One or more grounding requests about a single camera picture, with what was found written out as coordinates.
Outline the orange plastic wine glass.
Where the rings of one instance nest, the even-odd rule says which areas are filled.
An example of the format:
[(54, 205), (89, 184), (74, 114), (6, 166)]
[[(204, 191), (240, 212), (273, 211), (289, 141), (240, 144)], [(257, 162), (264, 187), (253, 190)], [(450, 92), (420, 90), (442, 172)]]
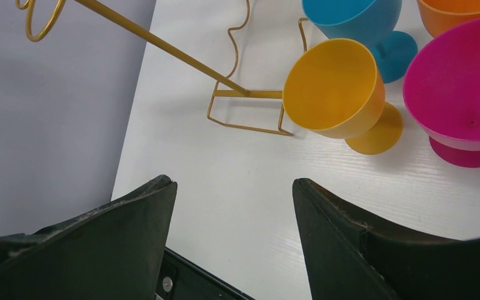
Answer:
[(433, 37), (480, 18), (480, 0), (418, 0), (421, 21)]

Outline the blue plastic wine glass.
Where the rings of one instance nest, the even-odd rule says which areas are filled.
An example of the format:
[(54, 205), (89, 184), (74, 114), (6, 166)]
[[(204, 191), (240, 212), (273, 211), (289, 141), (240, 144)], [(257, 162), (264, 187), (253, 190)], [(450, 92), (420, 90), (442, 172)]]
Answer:
[(401, 79), (418, 52), (412, 36), (394, 29), (401, 0), (302, 0), (302, 9), (327, 38), (348, 38), (365, 45), (385, 83)]

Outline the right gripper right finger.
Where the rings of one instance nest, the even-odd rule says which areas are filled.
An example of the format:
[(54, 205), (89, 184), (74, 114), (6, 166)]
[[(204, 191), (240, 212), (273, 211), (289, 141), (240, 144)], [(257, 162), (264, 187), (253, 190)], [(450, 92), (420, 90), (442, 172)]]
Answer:
[(313, 299), (480, 299), (480, 238), (410, 229), (308, 178), (292, 198)]

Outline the yellow wine glass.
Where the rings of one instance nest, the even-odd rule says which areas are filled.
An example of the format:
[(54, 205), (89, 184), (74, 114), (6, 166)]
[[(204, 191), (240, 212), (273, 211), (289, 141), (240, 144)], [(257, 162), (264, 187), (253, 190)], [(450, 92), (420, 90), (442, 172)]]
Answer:
[(343, 139), (357, 153), (384, 153), (403, 133), (372, 52), (352, 39), (330, 39), (306, 51), (286, 78), (282, 100), (292, 122)]

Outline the gold wire glass rack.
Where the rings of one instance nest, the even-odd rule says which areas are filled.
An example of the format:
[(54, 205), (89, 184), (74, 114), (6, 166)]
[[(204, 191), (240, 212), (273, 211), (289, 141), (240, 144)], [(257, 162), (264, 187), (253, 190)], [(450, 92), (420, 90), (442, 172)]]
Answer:
[[(26, 11), (26, 17), (25, 17), (25, 33), (26, 37), (31, 41), (31, 42), (39, 42), (42, 39), (46, 37), (46, 35), (49, 33), (49, 31), (53, 28), (55, 25), (56, 21), (58, 20), (59, 16), (61, 15), (61, 12), (63, 11), (64, 5), (66, 3), (65, 0), (60, 0), (57, 1), (49, 19), (47, 20), (47, 23), (44, 25), (44, 27), (37, 33), (33, 34), (32, 30), (32, 23), (33, 23), (33, 12), (34, 8), (36, 5), (36, 1), (34, 0), (28, 0), (28, 1), (14, 1), (15, 6), (19, 10), (25, 10)], [(232, 46), (234, 48), (234, 53), (235, 53), (235, 61), (234, 65), (229, 72), (227, 76), (224, 76), (222, 74), (219, 74), (217, 71), (211, 69), (209, 66), (203, 64), (202, 62), (198, 61), (197, 59), (193, 58), (192, 56), (186, 54), (185, 52), (181, 51), (180, 49), (174, 47), (172, 44), (169, 44), (165, 40), (161, 39), (160, 37), (157, 37), (150, 31), (144, 29), (143, 27), (137, 25), (135, 22), (131, 21), (130, 19), (124, 17), (123, 15), (119, 14), (115, 10), (111, 9), (110, 7), (106, 6), (105, 4), (99, 2), (99, 1), (93, 1), (93, 0), (79, 0), (75, 1), (79, 3), (80, 5), (84, 6), (85, 8), (88, 8), (92, 12), (104, 17), (105, 19), (111, 21), (114, 24), (117, 24), (121, 28), (125, 29), (126, 31), (129, 31), (130, 33), (134, 34), (135, 36), (145, 40), (147, 43), (150, 43), (157, 48), (163, 50), (165, 53), (170, 54), (171, 56), (175, 57), (176, 59), (186, 63), (187, 65), (193, 67), (194, 69), (202, 72), (203, 74), (213, 78), (216, 80), (213, 92), (211, 94), (209, 106), (207, 109), (206, 117), (208, 120), (222, 125), (227, 128), (236, 128), (236, 129), (243, 129), (243, 130), (248, 130), (248, 131), (255, 131), (255, 132), (260, 132), (260, 133), (268, 133), (268, 134), (276, 134), (280, 136), (294, 136), (293, 133), (285, 130), (283, 128), (283, 121), (284, 121), (284, 105), (281, 105), (280, 113), (279, 113), (279, 119), (277, 122), (277, 129), (265, 129), (265, 128), (260, 128), (260, 127), (252, 127), (252, 126), (244, 126), (244, 125), (238, 125), (238, 124), (231, 124), (228, 122), (223, 122), (220, 121), (216, 118), (213, 118), (211, 116), (213, 104), (215, 98), (253, 98), (253, 99), (271, 99), (271, 100), (277, 100), (280, 99), (282, 100), (283, 98), (283, 92), (282, 91), (273, 91), (273, 90), (250, 90), (246, 89), (244, 87), (241, 87), (234, 81), (232, 81), (230, 78), (231, 76), (236, 72), (236, 69), (238, 68), (239, 64), (239, 47), (238, 44), (233, 36), (233, 31), (240, 31), (244, 27), (246, 27), (250, 16), (251, 16), (251, 3), (250, 1), (244, 1), (246, 3), (246, 17), (244, 18), (244, 21), (241, 23), (239, 26), (235, 27), (230, 27), (227, 29), (227, 35), (229, 36)], [(225, 89), (219, 89), (219, 85), (223, 84), (231, 89), (225, 90)]]

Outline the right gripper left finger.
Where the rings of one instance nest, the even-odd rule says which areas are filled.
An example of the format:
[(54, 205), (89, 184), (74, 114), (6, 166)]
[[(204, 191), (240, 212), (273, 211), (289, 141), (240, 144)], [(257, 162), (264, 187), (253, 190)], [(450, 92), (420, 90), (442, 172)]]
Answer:
[(33, 234), (0, 236), (0, 299), (155, 299), (177, 190), (160, 175)]

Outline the magenta plastic wine glass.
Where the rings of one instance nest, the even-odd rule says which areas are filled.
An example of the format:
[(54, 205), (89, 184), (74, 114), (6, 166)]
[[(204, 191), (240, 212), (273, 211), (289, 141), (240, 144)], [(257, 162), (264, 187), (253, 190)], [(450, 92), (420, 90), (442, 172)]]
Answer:
[(407, 69), (402, 95), (441, 159), (480, 168), (480, 18), (424, 46)]

